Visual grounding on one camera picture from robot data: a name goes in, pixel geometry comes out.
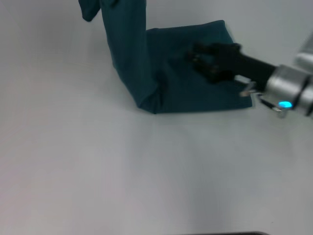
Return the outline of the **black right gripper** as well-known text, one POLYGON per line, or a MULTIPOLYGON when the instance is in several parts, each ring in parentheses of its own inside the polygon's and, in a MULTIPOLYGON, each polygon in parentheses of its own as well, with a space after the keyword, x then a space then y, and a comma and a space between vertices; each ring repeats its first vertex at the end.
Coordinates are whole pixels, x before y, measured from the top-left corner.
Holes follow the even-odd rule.
POLYGON ((269 78, 277 69, 276 66, 257 60, 241 53, 240 44, 212 44, 211 46, 195 43, 186 60, 193 69, 207 81, 217 80, 217 70, 204 61, 202 56, 213 56, 214 65, 220 71, 230 71, 255 82, 257 91, 264 91, 269 78))

